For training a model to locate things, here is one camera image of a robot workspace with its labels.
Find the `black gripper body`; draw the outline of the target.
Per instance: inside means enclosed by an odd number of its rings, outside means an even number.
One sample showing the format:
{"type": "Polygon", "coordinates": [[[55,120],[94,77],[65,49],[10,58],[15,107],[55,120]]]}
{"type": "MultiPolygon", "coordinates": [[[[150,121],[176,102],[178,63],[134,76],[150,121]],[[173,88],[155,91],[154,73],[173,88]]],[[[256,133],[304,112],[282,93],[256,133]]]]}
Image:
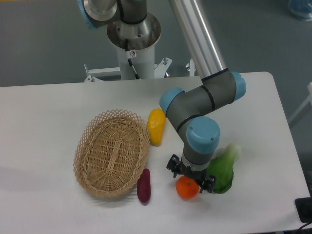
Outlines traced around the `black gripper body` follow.
{"type": "Polygon", "coordinates": [[[202,183],[207,179],[206,177],[206,169],[207,164],[185,164],[184,162],[181,162],[179,164],[181,175],[184,175],[188,178],[193,179],[196,182],[202,183]]]}

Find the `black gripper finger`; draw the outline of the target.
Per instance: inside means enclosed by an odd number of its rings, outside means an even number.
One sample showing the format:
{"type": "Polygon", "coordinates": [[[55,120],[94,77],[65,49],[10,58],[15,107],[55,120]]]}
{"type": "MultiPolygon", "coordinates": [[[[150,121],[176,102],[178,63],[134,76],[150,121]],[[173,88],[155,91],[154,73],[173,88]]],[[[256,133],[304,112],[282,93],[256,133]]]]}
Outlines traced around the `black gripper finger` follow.
{"type": "Polygon", "coordinates": [[[171,158],[169,159],[167,166],[166,166],[166,168],[173,173],[173,178],[176,178],[177,175],[181,174],[180,164],[181,164],[181,161],[179,157],[173,154],[171,158]]]}
{"type": "Polygon", "coordinates": [[[198,180],[198,185],[200,186],[199,192],[207,191],[208,193],[212,193],[215,187],[216,177],[214,175],[210,175],[208,177],[204,177],[198,180]]]}

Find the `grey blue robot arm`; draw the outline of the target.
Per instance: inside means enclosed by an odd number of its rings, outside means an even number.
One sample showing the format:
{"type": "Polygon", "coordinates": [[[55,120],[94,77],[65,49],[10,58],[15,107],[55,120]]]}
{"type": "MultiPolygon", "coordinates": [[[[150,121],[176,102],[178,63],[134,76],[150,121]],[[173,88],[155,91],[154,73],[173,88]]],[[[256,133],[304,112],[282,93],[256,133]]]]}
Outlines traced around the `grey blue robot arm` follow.
{"type": "MultiPolygon", "coordinates": [[[[185,175],[212,192],[216,177],[206,169],[219,143],[219,125],[211,113],[243,97],[246,83],[230,72],[217,46],[198,0],[172,0],[170,6],[187,42],[202,84],[188,92],[172,88],[159,104],[184,143],[182,157],[172,156],[167,168],[185,175]]],[[[90,29],[107,27],[117,49],[123,80],[156,77],[155,44],[161,34],[158,19],[147,12],[144,0],[79,0],[79,10],[90,29]]]]}

